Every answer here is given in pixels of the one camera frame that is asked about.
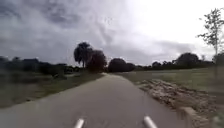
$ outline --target road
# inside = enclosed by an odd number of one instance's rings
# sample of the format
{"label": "road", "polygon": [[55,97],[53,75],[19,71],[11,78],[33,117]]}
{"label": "road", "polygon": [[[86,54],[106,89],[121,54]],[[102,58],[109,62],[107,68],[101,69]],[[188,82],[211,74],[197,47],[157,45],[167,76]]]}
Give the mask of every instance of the road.
{"label": "road", "polygon": [[1,128],[144,128],[148,115],[158,128],[185,128],[175,112],[139,90],[130,81],[106,75],[96,81],[37,101],[0,110]]}

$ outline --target dirt shoulder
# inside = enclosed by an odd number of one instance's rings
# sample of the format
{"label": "dirt shoulder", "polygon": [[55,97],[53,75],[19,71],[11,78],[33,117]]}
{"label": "dirt shoulder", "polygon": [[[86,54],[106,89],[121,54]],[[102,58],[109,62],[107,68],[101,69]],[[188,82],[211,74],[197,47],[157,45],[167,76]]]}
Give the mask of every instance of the dirt shoulder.
{"label": "dirt shoulder", "polygon": [[154,99],[177,110],[181,117],[188,118],[195,128],[211,127],[218,110],[215,96],[159,79],[143,80],[136,84]]}

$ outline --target bush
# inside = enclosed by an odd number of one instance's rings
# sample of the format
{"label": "bush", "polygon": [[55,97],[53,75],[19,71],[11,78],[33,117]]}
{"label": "bush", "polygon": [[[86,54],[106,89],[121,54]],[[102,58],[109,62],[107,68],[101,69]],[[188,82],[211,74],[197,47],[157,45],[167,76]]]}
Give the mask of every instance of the bush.
{"label": "bush", "polygon": [[107,62],[104,53],[100,50],[94,50],[86,67],[91,72],[99,72],[104,70],[104,66],[106,66],[106,64]]}
{"label": "bush", "polygon": [[126,62],[120,58],[114,58],[110,61],[108,66],[109,72],[126,72]]}

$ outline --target tree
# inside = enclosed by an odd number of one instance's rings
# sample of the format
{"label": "tree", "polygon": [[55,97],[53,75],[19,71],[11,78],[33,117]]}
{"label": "tree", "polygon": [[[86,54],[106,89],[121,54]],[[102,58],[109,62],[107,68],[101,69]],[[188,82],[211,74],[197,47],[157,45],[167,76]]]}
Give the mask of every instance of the tree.
{"label": "tree", "polygon": [[216,62],[217,65],[224,65],[224,52],[215,55],[213,61]]}
{"label": "tree", "polygon": [[152,68],[155,70],[160,70],[162,68],[162,65],[156,61],[152,63]]}
{"label": "tree", "polygon": [[128,72],[135,70],[135,65],[133,63],[127,63],[126,66]]}
{"label": "tree", "polygon": [[196,54],[183,53],[177,58],[176,64],[179,68],[195,68],[199,64],[199,59]]}
{"label": "tree", "polygon": [[86,42],[79,43],[74,50],[74,59],[80,64],[82,62],[83,68],[86,67],[87,62],[90,60],[92,55],[92,47]]}
{"label": "tree", "polygon": [[[211,10],[209,14],[205,16],[205,24],[204,27],[206,29],[206,33],[198,35],[198,37],[202,37],[202,39],[209,45],[212,45],[215,49],[215,56],[218,54],[218,48],[222,44],[221,41],[221,33],[222,26],[224,24],[224,20],[221,19],[221,10],[215,8]],[[217,74],[217,63],[215,68],[215,75]]]}
{"label": "tree", "polygon": [[121,58],[114,58],[108,65],[109,72],[125,72],[127,71],[126,62]]}
{"label": "tree", "polygon": [[89,71],[98,72],[98,71],[103,71],[106,64],[107,64],[107,61],[103,51],[94,50],[92,52],[92,57],[90,61],[87,63],[86,67]]}

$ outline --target vegetation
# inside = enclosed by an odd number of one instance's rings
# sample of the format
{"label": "vegetation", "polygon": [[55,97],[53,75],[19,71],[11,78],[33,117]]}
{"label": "vegetation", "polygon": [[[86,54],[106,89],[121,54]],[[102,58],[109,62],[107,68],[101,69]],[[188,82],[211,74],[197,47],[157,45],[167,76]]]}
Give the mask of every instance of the vegetation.
{"label": "vegetation", "polygon": [[90,60],[92,55],[92,47],[86,42],[79,43],[74,50],[74,59],[76,62],[82,62],[83,68],[86,67],[87,62]]}
{"label": "vegetation", "polygon": [[35,100],[50,94],[77,87],[82,83],[95,80],[101,74],[82,73],[67,79],[51,79],[32,84],[4,83],[0,86],[0,108],[9,107],[26,101]]}
{"label": "vegetation", "polygon": [[211,10],[209,14],[204,15],[204,27],[207,32],[198,35],[198,37],[202,37],[207,44],[212,45],[214,47],[215,56],[217,56],[219,47],[223,43],[222,26],[224,25],[224,20],[222,20],[221,10],[222,9],[215,8],[214,10]]}
{"label": "vegetation", "polygon": [[121,58],[114,58],[108,65],[109,72],[130,72],[135,69],[135,65],[132,63],[126,63]]}
{"label": "vegetation", "polygon": [[[224,83],[224,76],[220,75],[214,86],[215,79],[212,68],[188,69],[188,70],[163,70],[163,71],[138,71],[129,73],[117,73],[124,76],[130,81],[136,83],[144,80],[161,79],[180,86],[191,89],[220,92],[220,88]],[[223,72],[224,67],[219,67],[219,71]]]}
{"label": "vegetation", "polygon": [[87,69],[91,72],[103,71],[106,64],[104,53],[100,50],[94,50],[90,61],[87,63]]}
{"label": "vegetation", "polygon": [[14,57],[9,60],[6,57],[0,57],[0,70],[7,72],[22,71],[22,72],[36,72],[44,75],[56,74],[71,74],[77,72],[79,67],[68,66],[67,64],[50,64],[48,62],[41,62],[38,59],[23,59]]}
{"label": "vegetation", "polygon": [[212,61],[199,60],[196,54],[183,53],[176,60],[171,62],[163,61],[163,63],[160,63],[155,61],[149,66],[134,65],[132,63],[126,63],[121,58],[114,58],[109,62],[108,72],[192,69],[211,67],[213,65],[214,63]]}

